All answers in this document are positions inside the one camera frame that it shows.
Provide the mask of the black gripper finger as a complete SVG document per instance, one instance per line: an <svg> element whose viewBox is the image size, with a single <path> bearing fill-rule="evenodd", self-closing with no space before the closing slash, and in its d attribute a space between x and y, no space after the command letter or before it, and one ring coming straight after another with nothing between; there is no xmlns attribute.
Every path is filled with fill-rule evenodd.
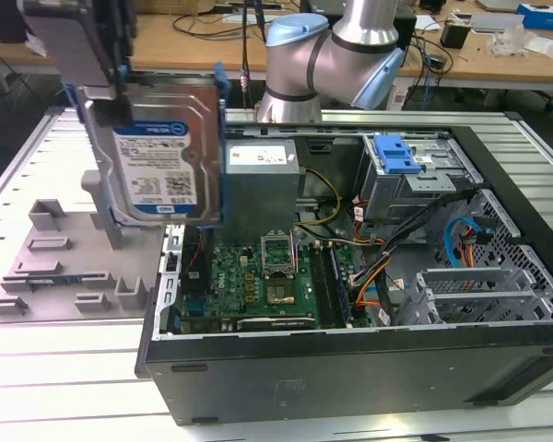
<svg viewBox="0 0 553 442"><path fill-rule="evenodd" d="M94 121L100 128L124 128L133 125L132 106L128 98L96 99Z"/></svg>

